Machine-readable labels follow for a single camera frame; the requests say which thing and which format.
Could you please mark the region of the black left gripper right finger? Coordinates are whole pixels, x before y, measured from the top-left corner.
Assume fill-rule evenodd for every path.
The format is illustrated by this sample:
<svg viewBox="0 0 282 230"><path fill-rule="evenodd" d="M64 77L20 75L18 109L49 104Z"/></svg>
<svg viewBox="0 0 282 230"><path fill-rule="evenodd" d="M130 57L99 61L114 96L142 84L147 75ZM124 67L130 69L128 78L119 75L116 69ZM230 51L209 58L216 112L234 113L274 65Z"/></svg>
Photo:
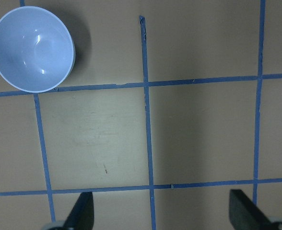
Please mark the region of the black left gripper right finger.
<svg viewBox="0 0 282 230"><path fill-rule="evenodd" d="M272 230L272 222L240 189L229 192L228 214L235 230Z"/></svg>

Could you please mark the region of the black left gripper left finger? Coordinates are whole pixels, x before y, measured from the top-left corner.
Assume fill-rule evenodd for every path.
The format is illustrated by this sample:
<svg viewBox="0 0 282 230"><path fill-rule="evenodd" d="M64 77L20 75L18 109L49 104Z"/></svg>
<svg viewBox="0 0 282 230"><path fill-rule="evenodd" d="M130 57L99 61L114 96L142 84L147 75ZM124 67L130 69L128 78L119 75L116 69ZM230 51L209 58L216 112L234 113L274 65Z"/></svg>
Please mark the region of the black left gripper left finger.
<svg viewBox="0 0 282 230"><path fill-rule="evenodd" d="M92 192L83 192L63 224L65 230L92 230L94 226L94 199Z"/></svg>

